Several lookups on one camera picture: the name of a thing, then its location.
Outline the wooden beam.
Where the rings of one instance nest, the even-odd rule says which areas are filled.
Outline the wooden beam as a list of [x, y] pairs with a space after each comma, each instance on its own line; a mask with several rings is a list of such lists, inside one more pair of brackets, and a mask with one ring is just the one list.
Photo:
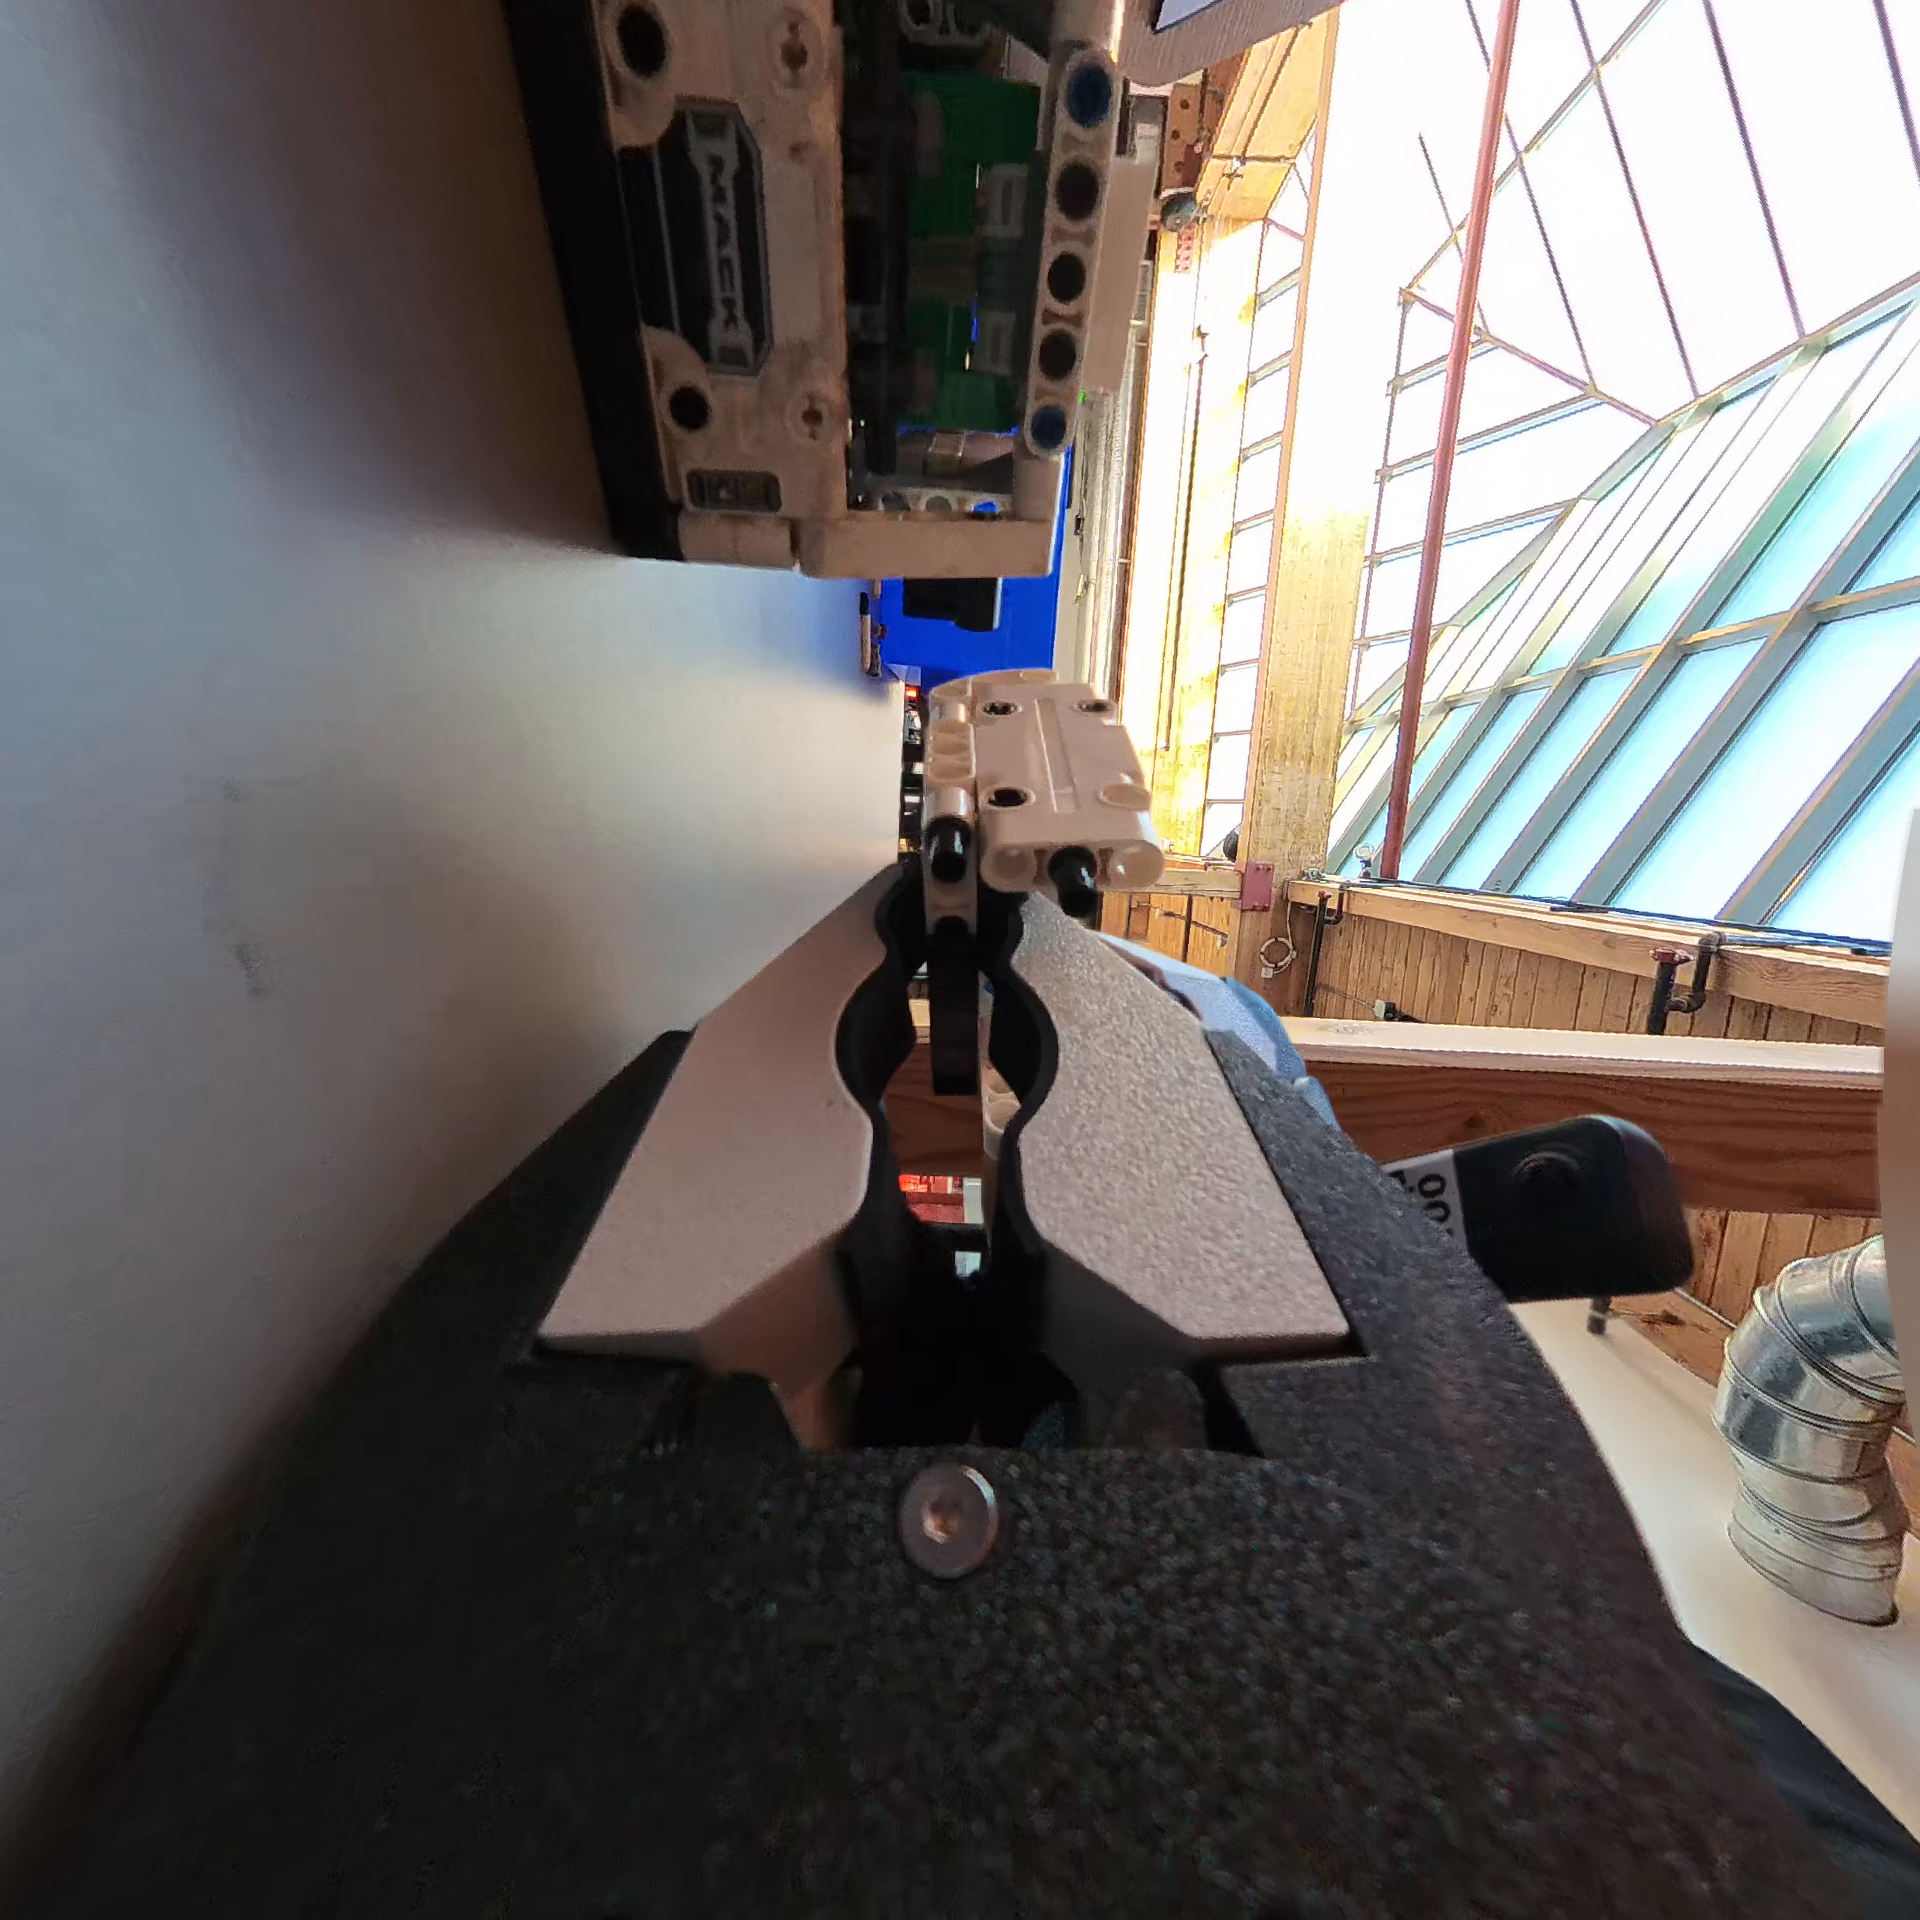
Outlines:
[[1880, 1047], [1287, 1018], [1375, 1162], [1578, 1115], [1646, 1132], [1693, 1208], [1877, 1216]]

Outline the white and green lego truck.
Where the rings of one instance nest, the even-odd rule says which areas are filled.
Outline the white and green lego truck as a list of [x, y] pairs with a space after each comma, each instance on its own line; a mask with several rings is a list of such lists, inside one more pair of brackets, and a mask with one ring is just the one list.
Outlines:
[[1127, 5], [504, 5], [619, 548], [1051, 574], [1156, 164]]

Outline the blue plastic bin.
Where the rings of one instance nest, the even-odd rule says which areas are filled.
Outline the blue plastic bin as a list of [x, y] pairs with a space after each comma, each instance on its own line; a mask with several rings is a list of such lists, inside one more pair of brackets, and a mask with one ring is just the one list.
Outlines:
[[871, 581], [860, 589], [860, 614], [871, 634], [863, 644], [875, 652], [880, 669], [923, 687], [963, 680], [1011, 668], [1051, 668], [1064, 534], [1076, 508], [1076, 454], [1062, 454], [1062, 492], [1051, 523], [1050, 572], [1043, 579], [998, 582], [996, 619], [974, 630], [947, 618], [915, 614], [904, 604], [902, 581]]

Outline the metal duct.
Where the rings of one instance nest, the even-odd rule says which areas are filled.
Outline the metal duct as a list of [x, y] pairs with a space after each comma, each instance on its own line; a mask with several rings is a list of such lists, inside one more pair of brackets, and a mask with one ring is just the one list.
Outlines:
[[1907, 1503], [1888, 1439], [1907, 1392], [1883, 1237], [1790, 1262], [1724, 1347], [1715, 1421], [1741, 1558], [1824, 1615], [1898, 1619]]

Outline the white lego sub-assembly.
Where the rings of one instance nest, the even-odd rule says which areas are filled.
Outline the white lego sub-assembly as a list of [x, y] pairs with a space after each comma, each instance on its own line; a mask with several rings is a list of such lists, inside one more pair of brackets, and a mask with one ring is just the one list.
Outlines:
[[1115, 702], [1045, 668], [951, 678], [925, 692], [920, 899], [927, 1075], [979, 1098], [980, 926], [992, 899], [1043, 896], [1096, 926], [1109, 891], [1163, 876], [1151, 798]]

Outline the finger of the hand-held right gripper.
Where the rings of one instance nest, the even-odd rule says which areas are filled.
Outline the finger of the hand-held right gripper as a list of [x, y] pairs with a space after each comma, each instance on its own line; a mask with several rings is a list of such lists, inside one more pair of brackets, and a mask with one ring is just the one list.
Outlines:
[[1280, 1015], [1231, 975], [1216, 975], [1163, 950], [1103, 933], [1102, 939], [1165, 995], [1187, 1005], [1208, 1030], [1245, 1045], [1325, 1124], [1338, 1124], [1327, 1093], [1307, 1071]]

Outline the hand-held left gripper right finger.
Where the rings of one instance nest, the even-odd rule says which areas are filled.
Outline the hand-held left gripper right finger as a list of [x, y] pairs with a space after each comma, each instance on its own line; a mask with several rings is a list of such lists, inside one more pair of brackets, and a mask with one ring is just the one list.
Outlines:
[[996, 899], [983, 1053], [1004, 1094], [976, 1287], [988, 1444], [1252, 1450], [1227, 1371], [1352, 1330], [1204, 1019], [1045, 893]]

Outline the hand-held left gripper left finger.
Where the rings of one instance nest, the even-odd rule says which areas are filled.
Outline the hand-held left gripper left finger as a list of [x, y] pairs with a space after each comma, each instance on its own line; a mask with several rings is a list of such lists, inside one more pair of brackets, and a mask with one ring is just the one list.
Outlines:
[[558, 1354], [754, 1375], [805, 1447], [852, 1434], [844, 1367], [904, 1328], [927, 1231], [880, 1098], [915, 1047], [902, 864], [816, 922], [690, 1032], [540, 1326]]

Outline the red pipe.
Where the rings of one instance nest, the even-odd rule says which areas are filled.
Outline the red pipe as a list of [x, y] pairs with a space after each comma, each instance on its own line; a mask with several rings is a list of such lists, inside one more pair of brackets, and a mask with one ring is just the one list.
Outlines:
[[1447, 351], [1443, 407], [1435, 426], [1435, 445], [1430, 454], [1424, 541], [1407, 627], [1407, 658], [1404, 666], [1404, 686], [1399, 702], [1397, 751], [1384, 796], [1383, 847], [1379, 860], [1380, 879], [1397, 879], [1402, 876], [1402, 858], [1407, 835], [1411, 784], [1412, 767], [1419, 754], [1424, 680], [1432, 642], [1432, 604], [1438, 595], [1438, 576], [1443, 566], [1447, 538], [1447, 511], [1451, 493], [1451, 472], [1455, 462], [1458, 415], [1467, 389], [1471, 333], [1480, 287], [1480, 263], [1486, 251], [1486, 234], [1493, 213], [1493, 199], [1496, 189], [1504, 101], [1508, 91], [1518, 35], [1519, 3], [1502, 3], [1480, 103], [1479, 146], [1458, 269], [1455, 315]]

